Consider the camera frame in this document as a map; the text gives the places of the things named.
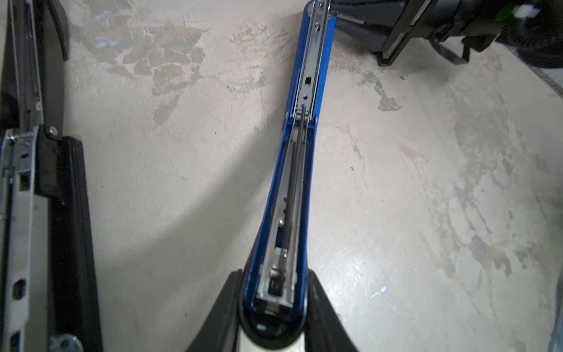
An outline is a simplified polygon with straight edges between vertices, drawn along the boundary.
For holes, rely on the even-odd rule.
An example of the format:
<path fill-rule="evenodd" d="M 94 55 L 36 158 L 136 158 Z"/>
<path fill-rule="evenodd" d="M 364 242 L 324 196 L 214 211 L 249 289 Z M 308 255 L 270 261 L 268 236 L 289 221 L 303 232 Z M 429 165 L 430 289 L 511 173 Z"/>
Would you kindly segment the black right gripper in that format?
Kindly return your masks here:
<path fill-rule="evenodd" d="M 414 38 L 424 38 L 454 65 L 469 62 L 471 50 L 488 48 L 501 33 L 500 1 L 333 1 L 337 29 L 391 65 Z"/>

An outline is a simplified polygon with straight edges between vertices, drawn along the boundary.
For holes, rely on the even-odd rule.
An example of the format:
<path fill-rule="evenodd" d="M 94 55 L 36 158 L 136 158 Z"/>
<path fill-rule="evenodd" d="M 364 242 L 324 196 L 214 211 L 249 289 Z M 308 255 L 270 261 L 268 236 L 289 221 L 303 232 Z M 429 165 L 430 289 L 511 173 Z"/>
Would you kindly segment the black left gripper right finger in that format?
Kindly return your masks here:
<path fill-rule="evenodd" d="M 305 351 L 357 351 L 314 271 L 308 276 Z"/>

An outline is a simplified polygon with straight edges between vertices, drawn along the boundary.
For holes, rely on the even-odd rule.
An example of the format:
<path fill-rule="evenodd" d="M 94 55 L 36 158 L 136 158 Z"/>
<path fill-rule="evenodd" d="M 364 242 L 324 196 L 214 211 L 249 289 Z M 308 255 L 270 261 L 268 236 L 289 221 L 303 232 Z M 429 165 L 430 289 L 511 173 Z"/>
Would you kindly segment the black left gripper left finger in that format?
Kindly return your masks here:
<path fill-rule="evenodd" d="M 232 271 L 227 277 L 204 324 L 186 351 L 237 351 L 238 300 L 243 271 Z"/>

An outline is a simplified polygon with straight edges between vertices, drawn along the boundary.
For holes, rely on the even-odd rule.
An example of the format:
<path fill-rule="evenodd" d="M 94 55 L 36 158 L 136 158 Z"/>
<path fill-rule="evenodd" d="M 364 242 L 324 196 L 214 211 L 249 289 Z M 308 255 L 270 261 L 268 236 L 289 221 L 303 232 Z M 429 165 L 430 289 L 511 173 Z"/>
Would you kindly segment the blue stapler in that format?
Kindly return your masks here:
<path fill-rule="evenodd" d="M 303 9 L 277 162 L 243 270 L 240 325 L 268 350 L 292 345 L 306 323 L 312 163 L 336 20 L 329 1 Z"/>

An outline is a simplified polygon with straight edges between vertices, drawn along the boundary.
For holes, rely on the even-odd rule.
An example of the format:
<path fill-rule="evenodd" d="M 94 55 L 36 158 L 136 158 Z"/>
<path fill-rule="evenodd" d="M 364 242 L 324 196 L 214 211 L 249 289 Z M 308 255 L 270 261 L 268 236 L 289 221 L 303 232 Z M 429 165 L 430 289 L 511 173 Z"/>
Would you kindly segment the black stapler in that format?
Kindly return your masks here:
<path fill-rule="evenodd" d="M 102 351 L 84 148 L 63 133 L 66 11 L 3 8 L 1 350 Z"/>

